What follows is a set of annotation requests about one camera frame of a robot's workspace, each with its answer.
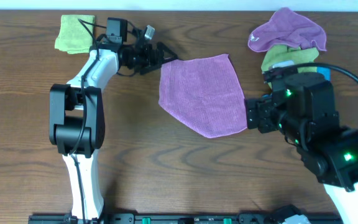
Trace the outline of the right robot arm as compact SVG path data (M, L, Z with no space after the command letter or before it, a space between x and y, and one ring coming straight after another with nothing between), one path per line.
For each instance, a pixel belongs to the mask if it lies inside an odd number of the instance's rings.
M343 223L358 223L358 129L341 126L332 83L301 65L263 73L272 92L246 100L248 129L280 131L323 184Z

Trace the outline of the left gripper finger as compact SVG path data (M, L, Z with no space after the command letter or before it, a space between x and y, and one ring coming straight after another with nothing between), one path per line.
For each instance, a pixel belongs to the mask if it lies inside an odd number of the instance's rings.
M168 59L163 59L162 61L157 62L155 65L148 65L144 68L140 69L140 75L145 75L146 73L150 73L154 70L158 70L162 67L163 64L166 64L168 62L172 62L174 61L175 58L168 58Z
M157 42L157 50L162 60L176 60L178 58L178 55L163 42Z

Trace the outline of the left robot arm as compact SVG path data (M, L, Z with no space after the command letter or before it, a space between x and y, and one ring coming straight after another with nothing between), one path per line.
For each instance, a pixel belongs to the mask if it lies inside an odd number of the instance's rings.
M66 84L50 89L49 138L67 166L73 206L68 223L99 223L104 200L99 187L98 156L105 137L102 93L121 67L145 75L178 59L164 43L150 43L145 32L133 44L126 37L92 38L89 59Z

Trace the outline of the purple microfiber cloth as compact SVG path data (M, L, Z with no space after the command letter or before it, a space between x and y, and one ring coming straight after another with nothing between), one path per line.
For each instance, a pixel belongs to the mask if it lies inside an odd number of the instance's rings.
M245 96L228 54L162 65L158 103L206 138L247 129Z

